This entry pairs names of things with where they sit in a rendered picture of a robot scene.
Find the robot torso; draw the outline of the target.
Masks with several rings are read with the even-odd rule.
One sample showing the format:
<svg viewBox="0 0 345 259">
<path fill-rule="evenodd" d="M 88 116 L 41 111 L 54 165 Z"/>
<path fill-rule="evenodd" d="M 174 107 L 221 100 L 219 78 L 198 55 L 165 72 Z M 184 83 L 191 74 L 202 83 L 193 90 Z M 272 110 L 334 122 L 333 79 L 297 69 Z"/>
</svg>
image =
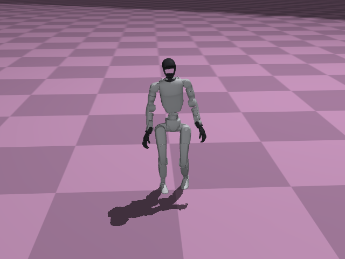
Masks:
<svg viewBox="0 0 345 259">
<path fill-rule="evenodd" d="M 166 132 L 179 132 L 181 120 L 177 112 L 181 111 L 183 105 L 183 83 L 180 77 L 176 77 L 172 82 L 165 80 L 168 78 L 159 80 L 159 91 L 162 106 L 169 113 L 165 118 Z"/>
</svg>

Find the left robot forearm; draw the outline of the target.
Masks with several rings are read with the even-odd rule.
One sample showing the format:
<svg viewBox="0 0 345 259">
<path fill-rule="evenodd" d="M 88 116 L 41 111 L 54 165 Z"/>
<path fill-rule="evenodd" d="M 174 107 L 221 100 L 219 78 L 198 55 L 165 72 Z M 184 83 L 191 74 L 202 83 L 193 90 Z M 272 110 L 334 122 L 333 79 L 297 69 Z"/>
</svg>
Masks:
<svg viewBox="0 0 345 259">
<path fill-rule="evenodd" d="M 195 102 L 195 106 L 196 107 L 193 107 L 192 109 L 191 109 L 191 111 L 192 111 L 192 113 L 193 113 L 193 118 L 194 118 L 194 121 L 195 122 L 199 122 L 199 124 L 201 125 L 202 124 L 202 122 L 201 122 L 201 118 L 200 118 L 200 115 L 199 115 L 199 108 L 198 108 L 198 103 L 197 103 L 197 101 L 196 101 L 196 99 L 194 100 L 194 102 Z M 196 125 L 195 125 L 196 126 Z"/>
</svg>

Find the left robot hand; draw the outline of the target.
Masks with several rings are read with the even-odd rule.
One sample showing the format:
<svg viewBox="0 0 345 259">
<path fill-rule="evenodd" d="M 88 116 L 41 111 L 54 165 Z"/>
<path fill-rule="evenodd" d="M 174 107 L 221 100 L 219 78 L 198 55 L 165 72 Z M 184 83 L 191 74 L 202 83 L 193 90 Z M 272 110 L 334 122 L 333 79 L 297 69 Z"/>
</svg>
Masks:
<svg viewBox="0 0 345 259">
<path fill-rule="evenodd" d="M 204 142 L 205 139 L 206 139 L 206 134 L 205 134 L 204 128 L 202 127 L 203 125 L 202 125 L 202 124 L 200 125 L 198 121 L 195 122 L 195 125 L 196 125 L 196 127 L 199 129 L 199 132 L 200 132 L 200 134 L 199 134 L 199 139 L 200 139 L 201 136 L 202 136 L 202 141 L 201 141 L 201 142 Z"/>
</svg>

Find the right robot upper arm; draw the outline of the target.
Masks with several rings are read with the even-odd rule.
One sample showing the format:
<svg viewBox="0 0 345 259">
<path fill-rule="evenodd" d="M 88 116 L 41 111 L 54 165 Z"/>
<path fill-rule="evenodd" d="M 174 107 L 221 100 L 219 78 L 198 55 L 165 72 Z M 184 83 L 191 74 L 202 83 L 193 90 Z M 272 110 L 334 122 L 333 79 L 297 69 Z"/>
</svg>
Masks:
<svg viewBox="0 0 345 259">
<path fill-rule="evenodd" d="M 148 94 L 148 105 L 150 106 L 149 111 L 154 112 L 156 109 L 156 105 L 154 105 L 154 101 L 156 98 L 156 92 L 158 92 L 160 86 L 160 82 L 155 82 L 150 85 L 149 94 Z"/>
</svg>

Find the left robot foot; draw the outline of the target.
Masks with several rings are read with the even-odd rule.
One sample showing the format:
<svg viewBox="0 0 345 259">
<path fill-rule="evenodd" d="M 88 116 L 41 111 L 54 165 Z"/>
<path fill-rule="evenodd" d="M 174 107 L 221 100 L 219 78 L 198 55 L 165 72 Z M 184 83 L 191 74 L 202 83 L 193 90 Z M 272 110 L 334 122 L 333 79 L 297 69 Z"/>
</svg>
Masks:
<svg viewBox="0 0 345 259">
<path fill-rule="evenodd" d="M 181 183 L 181 189 L 188 189 L 189 187 L 189 176 L 187 178 L 183 178 L 182 183 Z"/>
</svg>

